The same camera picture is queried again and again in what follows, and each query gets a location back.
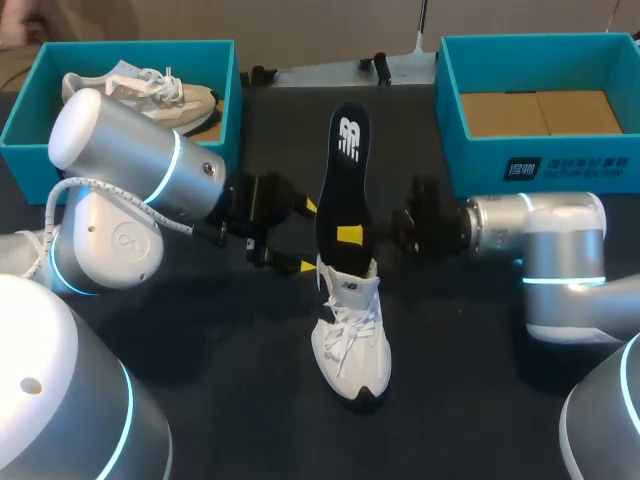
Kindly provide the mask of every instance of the glowing blue ring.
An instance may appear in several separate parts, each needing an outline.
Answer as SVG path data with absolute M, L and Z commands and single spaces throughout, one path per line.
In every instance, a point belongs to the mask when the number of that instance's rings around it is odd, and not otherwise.
M 529 195 L 527 195 L 526 193 L 519 193 L 518 195 L 520 195 L 524 200 L 524 203 L 527 204 L 527 210 L 533 212 L 535 209 L 533 208 L 533 202 L 529 198 Z
M 627 361 L 629 359 L 629 350 L 631 350 L 631 345 L 636 341 L 639 335 L 633 337 L 627 346 L 624 347 L 624 352 L 622 353 L 622 360 L 620 361 L 620 385 L 622 387 L 622 398 L 624 399 L 624 404 L 627 407 L 627 412 L 629 412 L 629 416 L 631 417 L 631 422 L 636 427 L 636 431 L 640 434 L 640 418 L 638 418 L 638 413 L 633 406 L 633 402 L 631 401 L 631 393 L 629 392 L 629 382 L 627 381 Z
M 169 183 L 169 179 L 171 179 L 171 175 L 173 175 L 173 171 L 176 169 L 176 165 L 178 164 L 178 158 L 180 158 L 180 154 L 182 153 L 182 147 L 180 146 L 180 135 L 175 130 L 173 131 L 173 136 L 175 137 L 175 142 L 173 144 L 173 155 L 171 156 L 171 163 L 169 164 L 169 168 L 167 169 L 167 173 L 164 174 L 164 178 L 158 185 L 151 195 L 147 197 L 144 203 L 153 202 L 158 195 L 162 193 L 164 187 Z
M 116 449 L 113 451 L 113 455 L 107 462 L 107 465 L 104 467 L 100 475 L 96 477 L 96 480 L 105 480 L 107 476 L 113 470 L 113 466 L 118 461 L 122 450 L 124 449 L 124 444 L 127 443 L 127 438 L 129 437 L 129 431 L 131 430 L 131 421 L 133 420 L 133 387 L 131 386 L 131 379 L 129 378 L 129 374 L 127 373 L 127 369 L 124 368 L 122 362 L 120 362 L 120 366 L 122 367 L 122 371 L 124 372 L 124 378 L 127 380 L 127 390 L 129 391 L 129 406 L 127 407 L 127 419 L 124 422 L 124 428 L 122 429 L 122 435 L 120 435 L 120 441 L 116 446 Z
M 586 278 L 527 278 L 522 283 L 527 285 L 602 285 L 607 281 L 606 277 Z
M 67 282 L 64 277 L 62 276 L 62 274 L 60 273 L 60 270 L 58 270 L 58 265 L 56 264 L 56 240 L 58 240 L 58 234 L 56 233 L 55 237 L 53 237 L 53 242 L 51 243 L 51 265 L 53 266 L 53 271 L 56 272 L 56 275 L 58 276 L 58 278 L 60 279 L 60 281 L 65 285 L 65 287 L 67 287 L 69 290 L 76 292 L 80 295 L 87 295 L 90 297 L 96 296 L 97 293 L 88 293 L 88 292 L 83 292 L 82 290 L 77 289 L 76 287 L 74 287 L 73 285 L 71 285 L 69 282 Z

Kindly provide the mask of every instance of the shoe sole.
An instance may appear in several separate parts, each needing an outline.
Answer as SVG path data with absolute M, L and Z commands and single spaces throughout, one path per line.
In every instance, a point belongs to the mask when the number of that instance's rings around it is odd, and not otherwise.
M 201 127 L 204 123 L 206 123 L 209 119 L 211 119 L 212 117 L 215 116 L 216 114 L 216 109 L 214 108 L 212 112 L 210 112 L 208 115 L 205 115 L 203 117 L 198 118 L 197 120 L 194 120 L 191 123 L 187 123 L 186 125 L 182 125 L 180 127 L 175 127 L 173 130 L 175 130 L 176 132 L 178 132 L 180 135 L 189 135 L 194 133 L 194 130 L 198 129 L 199 127 Z
M 322 261 L 360 277 L 369 270 L 374 247 L 373 220 L 365 194 L 370 140 L 369 117 L 360 105 L 348 103 L 333 113 L 327 169 L 316 214 L 316 241 Z M 338 240 L 338 227 L 345 226 L 362 228 L 359 244 Z

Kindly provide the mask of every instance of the teal box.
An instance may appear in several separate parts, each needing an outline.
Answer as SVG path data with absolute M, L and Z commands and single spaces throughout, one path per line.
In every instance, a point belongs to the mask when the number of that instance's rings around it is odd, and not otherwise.
M 0 153 L 27 202 L 44 204 L 60 180 L 49 162 L 47 143 L 62 109 L 62 77 L 75 72 L 96 77 L 120 60 L 172 74 L 184 83 L 204 85 L 224 102 L 220 140 L 198 142 L 220 155 L 230 170 L 238 163 L 242 87 L 235 43 L 222 41 L 81 42 L 45 44 L 0 136 Z
M 623 135 L 471 136 L 462 93 L 603 90 Z M 456 196 L 640 192 L 640 50 L 617 33 L 444 37 L 435 103 Z

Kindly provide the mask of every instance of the logo on box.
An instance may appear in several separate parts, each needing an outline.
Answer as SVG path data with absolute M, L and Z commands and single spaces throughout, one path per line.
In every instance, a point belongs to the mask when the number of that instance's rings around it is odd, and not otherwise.
M 505 182 L 533 180 L 538 174 L 541 160 L 540 157 L 514 157 L 509 159 L 503 180 Z

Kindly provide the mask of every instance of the black clamp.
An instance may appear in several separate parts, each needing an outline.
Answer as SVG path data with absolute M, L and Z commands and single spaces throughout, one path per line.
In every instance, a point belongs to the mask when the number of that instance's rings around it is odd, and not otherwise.
M 246 238 L 247 260 L 256 267 L 268 265 L 287 274 L 311 270 L 312 261 L 268 246 L 270 231 L 292 212 L 311 220 L 316 207 L 285 177 L 273 172 L 230 174 L 216 208 L 193 233 L 218 247 L 224 247 L 228 234 Z
M 387 64 L 387 56 L 380 52 L 373 57 L 373 64 L 378 74 L 378 85 L 391 85 L 391 70 Z
M 244 88 L 268 87 L 273 84 L 277 69 L 267 70 L 262 65 L 256 65 L 251 69 L 251 76 L 247 72 L 240 74 L 240 82 Z

